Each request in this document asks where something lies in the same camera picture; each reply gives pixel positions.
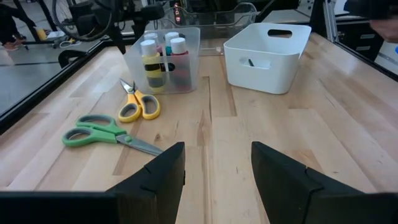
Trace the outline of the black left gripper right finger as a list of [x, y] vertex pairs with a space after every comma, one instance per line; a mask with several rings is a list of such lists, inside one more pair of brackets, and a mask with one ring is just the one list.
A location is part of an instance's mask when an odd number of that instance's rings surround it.
[[259, 142], [256, 186], [271, 223], [397, 223], [397, 194], [366, 194]]

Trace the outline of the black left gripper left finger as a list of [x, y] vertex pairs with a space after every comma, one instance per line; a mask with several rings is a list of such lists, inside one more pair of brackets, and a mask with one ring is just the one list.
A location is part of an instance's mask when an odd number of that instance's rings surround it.
[[1, 192], [1, 223], [175, 223], [184, 185], [177, 142], [104, 192]]

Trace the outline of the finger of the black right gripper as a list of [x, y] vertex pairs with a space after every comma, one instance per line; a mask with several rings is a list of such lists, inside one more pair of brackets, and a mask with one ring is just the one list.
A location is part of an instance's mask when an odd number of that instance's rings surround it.
[[153, 4], [143, 7], [135, 12], [133, 16], [133, 31], [136, 39], [139, 39], [145, 32], [146, 26], [150, 21], [156, 21], [165, 16], [165, 11], [161, 4]]
[[77, 19], [78, 28], [83, 29], [80, 40], [91, 42], [107, 35], [122, 54], [126, 53], [120, 28], [111, 13], [94, 13]]

